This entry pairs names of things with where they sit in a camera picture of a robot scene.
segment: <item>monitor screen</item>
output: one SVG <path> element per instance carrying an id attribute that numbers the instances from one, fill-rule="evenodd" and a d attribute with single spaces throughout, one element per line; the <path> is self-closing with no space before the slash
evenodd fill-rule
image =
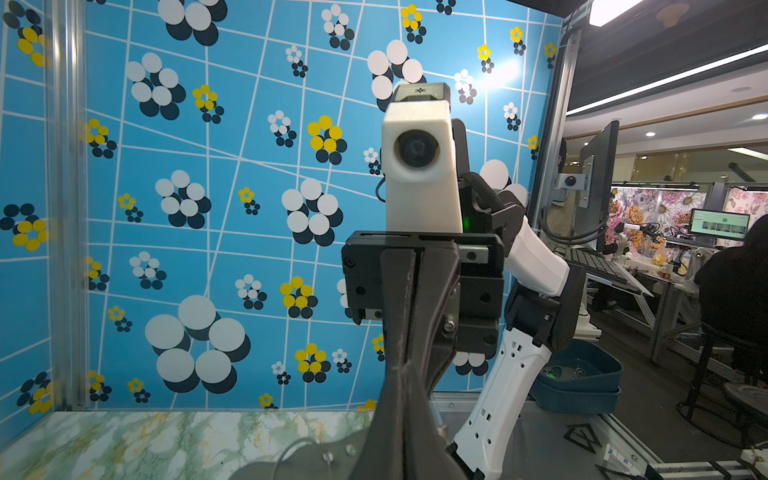
<path id="1" fill-rule="evenodd" d="M 742 240 L 750 224 L 747 214 L 729 214 L 712 210 L 690 211 L 690 232 L 695 235 Z"/>

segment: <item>black cable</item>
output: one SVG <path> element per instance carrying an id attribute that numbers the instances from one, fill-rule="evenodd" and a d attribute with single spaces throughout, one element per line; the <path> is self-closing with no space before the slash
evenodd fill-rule
<path id="1" fill-rule="evenodd" d="M 379 194 L 379 188 L 382 187 L 382 185 L 384 184 L 385 181 L 386 181 L 386 176 L 382 175 L 382 179 L 379 180 L 379 184 L 376 185 L 376 198 L 378 198 L 379 200 L 381 200 L 384 203 L 386 203 L 386 200 L 383 199 L 382 196 Z"/>

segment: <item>wire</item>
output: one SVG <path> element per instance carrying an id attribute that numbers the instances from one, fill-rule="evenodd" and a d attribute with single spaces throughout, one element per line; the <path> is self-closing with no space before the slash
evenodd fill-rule
<path id="1" fill-rule="evenodd" d="M 277 461 L 275 462 L 275 468 L 272 470 L 272 476 L 270 476 L 271 480 L 275 480 L 275 475 L 277 475 L 277 469 L 280 467 L 280 463 L 282 463 L 283 459 L 286 456 L 286 453 L 296 445 L 302 444 L 302 443 L 315 443 L 317 444 L 317 441 L 315 439 L 311 439 L 310 437 L 302 437 L 300 439 L 296 439 L 292 441 L 281 453 L 280 456 L 277 457 Z"/>

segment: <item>person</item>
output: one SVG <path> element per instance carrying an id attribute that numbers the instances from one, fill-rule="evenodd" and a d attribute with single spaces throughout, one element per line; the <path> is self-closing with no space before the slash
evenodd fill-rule
<path id="1" fill-rule="evenodd" d="M 768 351 L 768 215 L 746 232 L 741 247 L 715 253 L 696 273 L 701 321 Z M 744 371 L 754 359 L 733 353 L 733 367 Z M 768 372 L 763 358 L 763 372 Z"/>

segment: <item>blue wallpaper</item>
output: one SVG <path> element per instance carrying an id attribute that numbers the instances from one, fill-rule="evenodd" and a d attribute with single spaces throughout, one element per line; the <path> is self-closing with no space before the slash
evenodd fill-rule
<path id="1" fill-rule="evenodd" d="M 383 230 L 381 121 L 445 81 L 472 169 L 527 186 L 561 19 L 505 0 L 87 3 L 96 409 L 369 408 L 380 323 L 340 251 Z M 460 354 L 439 389 L 480 389 Z"/>
<path id="2" fill-rule="evenodd" d="M 3 2 L 0 38 L 0 447 L 51 409 L 41 0 Z"/>

